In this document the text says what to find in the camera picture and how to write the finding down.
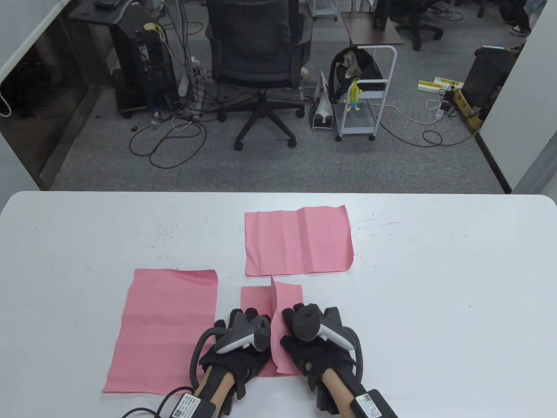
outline barcode sticker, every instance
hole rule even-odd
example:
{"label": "barcode sticker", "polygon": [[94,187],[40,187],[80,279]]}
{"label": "barcode sticker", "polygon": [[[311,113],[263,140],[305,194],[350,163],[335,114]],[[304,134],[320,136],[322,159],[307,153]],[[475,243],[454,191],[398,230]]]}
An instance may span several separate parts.
{"label": "barcode sticker", "polygon": [[201,399],[186,393],[178,402],[176,409],[172,412],[173,418],[192,418],[193,413],[197,409],[197,405],[201,403]]}
{"label": "barcode sticker", "polygon": [[356,397],[356,402],[360,405],[362,411],[364,411],[366,417],[368,418],[380,418],[383,416],[377,408],[375,402],[373,402],[372,398],[369,396],[368,393]]}

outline black glove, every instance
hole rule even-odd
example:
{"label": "black glove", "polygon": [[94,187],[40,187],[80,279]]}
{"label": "black glove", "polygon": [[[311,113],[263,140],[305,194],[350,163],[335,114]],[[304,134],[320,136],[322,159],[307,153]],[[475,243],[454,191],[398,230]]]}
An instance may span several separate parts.
{"label": "black glove", "polygon": [[282,317],[292,337],[284,336],[280,343],[292,357],[296,367],[307,376],[307,384],[313,391],[327,369],[332,368],[338,374],[352,375],[356,362],[348,350],[330,340],[324,341],[317,337],[311,341],[302,341],[294,335],[294,316],[303,307],[304,304],[298,303],[294,305],[294,309],[288,308],[282,311]]}
{"label": "black glove", "polygon": [[[230,312],[230,320],[228,322],[228,328],[232,326],[234,322],[234,317],[237,313],[241,313],[241,309],[234,309]],[[246,309],[246,318],[251,321],[257,318],[258,312],[254,308]],[[219,319],[214,324],[215,327],[226,328],[226,324],[223,319]],[[257,351],[253,346],[248,348],[236,348],[235,350],[229,351],[224,354],[217,354],[214,350],[214,346],[209,349],[209,351],[199,360],[199,364],[203,368],[204,372],[207,372],[209,366],[215,368],[224,369],[234,375],[234,387],[233,390],[236,392],[238,399],[241,399],[246,394],[246,382],[256,377],[264,366],[267,364],[271,358],[271,348],[265,351]]]}

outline pink fabric sheet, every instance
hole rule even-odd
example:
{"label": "pink fabric sheet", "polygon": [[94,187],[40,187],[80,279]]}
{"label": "pink fabric sheet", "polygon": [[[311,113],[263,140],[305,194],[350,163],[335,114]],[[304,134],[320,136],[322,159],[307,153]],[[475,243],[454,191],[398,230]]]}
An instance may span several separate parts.
{"label": "pink fabric sheet", "polygon": [[354,261],[345,206],[246,213],[246,275],[347,271]]}
{"label": "pink fabric sheet", "polygon": [[189,363],[214,325],[217,290],[214,270],[136,270],[103,392],[166,395],[190,385]]}
{"label": "pink fabric sheet", "polygon": [[271,318],[272,360],[261,371],[260,377],[300,374],[288,353],[280,345],[280,339],[289,333],[282,320],[283,309],[292,308],[296,303],[303,302],[302,286],[280,283],[272,276],[271,286],[242,288],[242,309],[256,308],[259,314],[267,314]]}

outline gray carpet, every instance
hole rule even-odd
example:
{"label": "gray carpet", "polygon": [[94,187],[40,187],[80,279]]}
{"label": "gray carpet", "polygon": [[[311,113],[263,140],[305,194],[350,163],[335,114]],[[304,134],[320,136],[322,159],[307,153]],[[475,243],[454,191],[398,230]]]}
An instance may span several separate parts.
{"label": "gray carpet", "polygon": [[[187,3],[191,21],[207,22],[206,9],[197,1]],[[343,0],[342,9],[349,3]],[[418,80],[441,76],[464,80],[470,69],[475,49],[481,45],[515,46],[520,42],[501,24],[495,6],[490,5],[485,17],[476,17],[472,3],[453,8],[464,19],[458,22],[428,16],[427,21],[445,29],[443,38],[432,39],[423,33],[420,52],[404,33],[405,45],[397,47],[398,60],[387,99],[409,116],[428,121],[434,111],[425,109],[434,95],[417,91]],[[199,26],[192,25],[191,31]],[[179,51],[175,38],[170,44]],[[192,54],[210,65],[208,42],[203,31],[190,37]],[[348,45],[342,20],[320,19],[315,22],[311,60],[307,68],[317,80],[319,70],[328,74],[333,56]],[[386,57],[380,56],[379,62]],[[276,95],[287,94],[278,90]],[[233,97],[233,90],[222,89],[220,98]],[[375,142],[367,137],[345,137],[337,143],[335,131],[312,130],[307,118],[298,119],[293,111],[280,111],[279,116],[298,136],[298,146],[289,149],[285,136],[268,119],[260,119],[245,137],[242,152],[232,150],[236,134],[248,118],[245,113],[229,114],[225,123],[207,122],[207,141],[201,151],[183,166],[157,169],[146,158],[133,156],[128,142],[131,128],[145,127],[148,113],[138,113],[131,120],[118,115],[114,92],[105,90],[91,117],[68,155],[54,190],[88,191],[223,191],[223,192],[389,192],[389,193],[502,193],[495,176],[470,139],[455,147],[420,149],[406,145],[380,128]],[[418,125],[394,109],[386,109],[383,123],[400,137],[426,145],[421,139],[425,129],[435,129],[444,143],[457,142],[468,136],[459,118],[446,116],[433,125]],[[167,131],[148,129],[134,143],[137,152],[148,152]],[[195,133],[188,128],[184,133]],[[153,161],[171,165],[192,154],[202,137],[169,139],[158,150]]]}

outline white rolling cart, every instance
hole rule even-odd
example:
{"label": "white rolling cart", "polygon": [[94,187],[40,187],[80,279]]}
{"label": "white rolling cart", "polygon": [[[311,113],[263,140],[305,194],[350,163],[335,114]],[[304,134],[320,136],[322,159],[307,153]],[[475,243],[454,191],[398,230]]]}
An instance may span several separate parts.
{"label": "white rolling cart", "polygon": [[[393,59],[390,64],[390,69],[388,76],[384,77],[383,72],[379,68],[377,62],[375,61],[375,52],[380,49],[390,49],[393,51]],[[387,99],[387,94],[389,93],[389,86],[391,78],[393,77],[394,65],[397,62],[397,50],[392,45],[361,45],[358,49],[366,50],[374,59],[375,71],[377,78],[358,80],[357,83],[362,89],[361,96],[358,101],[358,108],[350,108],[351,104],[348,98],[351,93],[356,88],[356,82],[353,82],[350,87],[348,87],[348,92],[344,94],[339,102],[333,105],[335,112],[336,124],[338,126],[338,135],[335,140],[337,142],[342,141],[343,135],[359,134],[359,135],[369,135],[369,140],[374,141],[375,135],[377,135],[377,129],[379,128],[379,122],[381,121],[381,115],[383,114],[383,109],[385,107],[385,100]],[[370,90],[363,90],[365,85],[370,85]],[[380,100],[380,105],[373,104],[371,100]],[[377,115],[373,110],[374,105],[379,107]]]}
{"label": "white rolling cart", "polygon": [[314,21],[320,16],[334,16],[339,19],[339,0],[307,0]]}

